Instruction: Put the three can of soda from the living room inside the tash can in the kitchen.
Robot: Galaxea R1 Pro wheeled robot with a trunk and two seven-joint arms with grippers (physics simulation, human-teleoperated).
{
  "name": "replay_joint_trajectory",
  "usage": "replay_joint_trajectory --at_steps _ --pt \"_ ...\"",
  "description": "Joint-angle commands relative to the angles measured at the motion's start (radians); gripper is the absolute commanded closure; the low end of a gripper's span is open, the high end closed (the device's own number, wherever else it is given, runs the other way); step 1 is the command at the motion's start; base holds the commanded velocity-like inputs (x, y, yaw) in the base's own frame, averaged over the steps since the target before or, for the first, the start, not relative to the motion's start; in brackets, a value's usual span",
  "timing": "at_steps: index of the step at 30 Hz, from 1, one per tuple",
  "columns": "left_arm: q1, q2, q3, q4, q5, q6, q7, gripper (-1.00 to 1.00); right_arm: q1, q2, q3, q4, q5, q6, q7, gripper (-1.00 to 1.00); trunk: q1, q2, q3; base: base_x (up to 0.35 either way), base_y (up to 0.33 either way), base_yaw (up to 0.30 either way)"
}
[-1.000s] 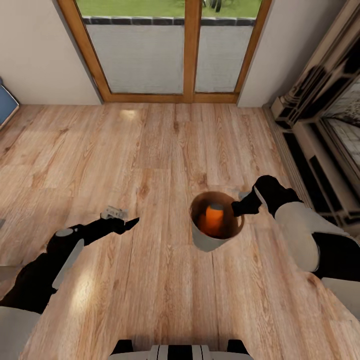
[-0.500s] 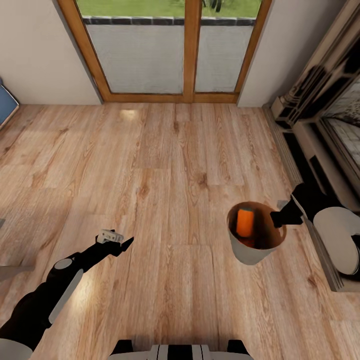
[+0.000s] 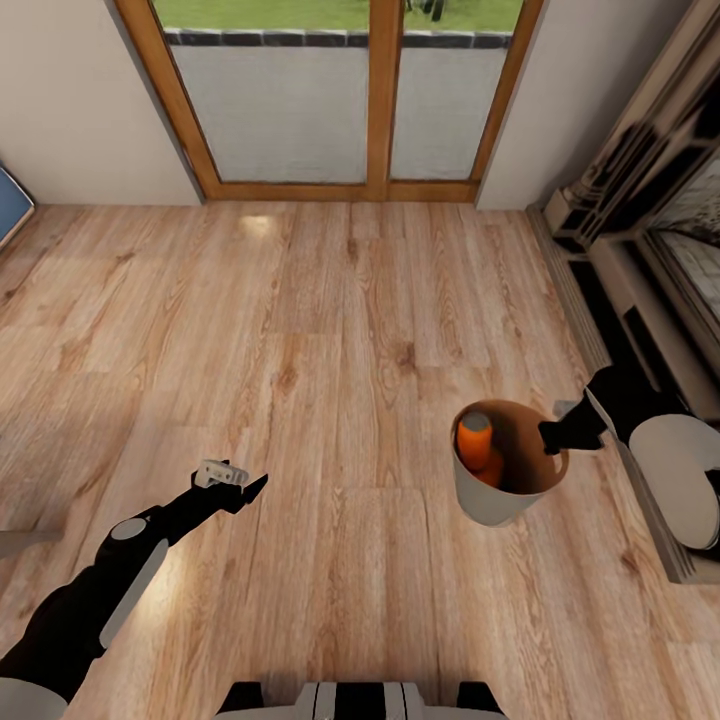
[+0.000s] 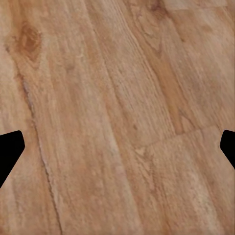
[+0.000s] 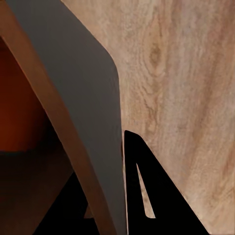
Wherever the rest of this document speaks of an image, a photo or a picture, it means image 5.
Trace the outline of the can of soda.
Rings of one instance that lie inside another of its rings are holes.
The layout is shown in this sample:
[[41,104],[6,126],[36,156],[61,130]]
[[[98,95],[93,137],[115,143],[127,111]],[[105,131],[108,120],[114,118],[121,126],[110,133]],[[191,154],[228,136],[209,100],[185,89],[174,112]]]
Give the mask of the can of soda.
[[0,36],[0,155],[13,156],[35,149],[49,117]]

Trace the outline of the trash can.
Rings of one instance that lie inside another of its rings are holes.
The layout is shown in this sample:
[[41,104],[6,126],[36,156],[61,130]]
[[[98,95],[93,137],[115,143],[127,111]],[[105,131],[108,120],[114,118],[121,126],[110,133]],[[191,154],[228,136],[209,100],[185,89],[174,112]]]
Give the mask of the trash can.
[[61,0],[0,0],[3,38],[49,121],[35,149],[0,155],[0,235],[33,235],[73,172],[84,218],[127,235],[119,76]]

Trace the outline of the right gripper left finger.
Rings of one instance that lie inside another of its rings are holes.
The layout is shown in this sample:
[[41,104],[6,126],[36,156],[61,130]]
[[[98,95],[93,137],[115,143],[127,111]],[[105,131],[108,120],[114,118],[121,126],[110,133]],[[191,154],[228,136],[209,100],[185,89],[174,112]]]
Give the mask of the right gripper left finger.
[[33,235],[100,235],[94,218],[84,218],[87,206],[73,172]]

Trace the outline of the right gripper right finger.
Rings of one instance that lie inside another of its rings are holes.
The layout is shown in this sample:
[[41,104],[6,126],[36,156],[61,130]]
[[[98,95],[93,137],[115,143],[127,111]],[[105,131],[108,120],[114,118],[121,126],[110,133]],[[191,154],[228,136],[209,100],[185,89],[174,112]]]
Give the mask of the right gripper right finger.
[[[143,138],[124,131],[129,235],[210,235]],[[156,218],[145,214],[137,165]]]

